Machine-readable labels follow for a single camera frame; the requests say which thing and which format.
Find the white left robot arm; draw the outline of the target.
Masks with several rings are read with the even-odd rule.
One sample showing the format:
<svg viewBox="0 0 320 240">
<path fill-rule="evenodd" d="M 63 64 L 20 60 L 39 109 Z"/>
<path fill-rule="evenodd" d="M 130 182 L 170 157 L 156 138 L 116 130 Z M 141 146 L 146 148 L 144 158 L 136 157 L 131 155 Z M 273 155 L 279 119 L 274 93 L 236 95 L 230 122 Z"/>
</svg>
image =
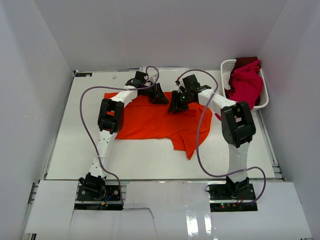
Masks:
<svg viewBox="0 0 320 240">
<path fill-rule="evenodd" d="M 92 165 L 85 177 L 81 177 L 79 182 L 84 187 L 85 191 L 96 200 L 102 200 L 107 194 L 106 177 L 112 175 L 116 178 L 120 185 L 119 177 L 108 171 L 105 164 L 109 159 L 113 142 L 117 134 L 122 130 L 125 119 L 125 107 L 138 96 L 146 96 L 152 104 L 166 105 L 169 100 L 163 93 L 159 80 L 160 73 L 157 70 L 156 74 L 150 76 L 147 71 L 137 71 L 134 78 L 129 79 L 125 87 L 108 87 L 108 86 L 93 86 L 86 89 L 79 101 L 79 113 L 83 127 L 88 134 L 93 147 L 95 156 Z M 97 126 L 99 129 L 98 143 L 95 143 L 83 116 L 83 100 L 85 94 L 95 89 L 118 90 L 115 96 L 104 98 L 101 101 L 98 112 Z"/>
</svg>

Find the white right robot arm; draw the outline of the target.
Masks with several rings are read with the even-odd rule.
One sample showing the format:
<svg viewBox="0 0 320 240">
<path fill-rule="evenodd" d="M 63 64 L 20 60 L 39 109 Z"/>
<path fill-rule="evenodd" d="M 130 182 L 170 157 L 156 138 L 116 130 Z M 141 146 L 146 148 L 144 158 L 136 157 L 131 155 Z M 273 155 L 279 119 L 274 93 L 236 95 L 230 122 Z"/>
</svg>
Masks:
<svg viewBox="0 0 320 240">
<path fill-rule="evenodd" d="M 191 103 L 203 105 L 221 118 L 221 131 L 228 144 L 229 164 L 225 178 L 226 195 L 236 200 L 249 186 L 247 173 L 248 150 L 256 126 L 249 104 L 236 102 L 217 93 L 208 85 L 201 85 L 194 74 L 175 82 L 177 90 L 171 93 L 169 113 L 185 112 Z"/>
</svg>

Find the orange t shirt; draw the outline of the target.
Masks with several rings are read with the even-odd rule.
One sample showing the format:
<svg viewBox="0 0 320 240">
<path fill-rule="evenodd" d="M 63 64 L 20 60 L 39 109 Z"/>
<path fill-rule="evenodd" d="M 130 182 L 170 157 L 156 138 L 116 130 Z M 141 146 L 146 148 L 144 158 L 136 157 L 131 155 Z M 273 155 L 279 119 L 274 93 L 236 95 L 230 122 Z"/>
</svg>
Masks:
<svg viewBox="0 0 320 240">
<path fill-rule="evenodd" d="M 213 113 L 204 108 L 201 104 L 191 103 L 187 111 L 168 113 L 168 104 L 152 104 L 147 96 L 140 95 L 124 108 L 123 127 L 116 138 L 169 139 L 173 149 L 184 151 L 190 160 L 196 151 L 196 134 L 202 113 L 199 144 L 205 141 L 211 130 Z"/>
</svg>

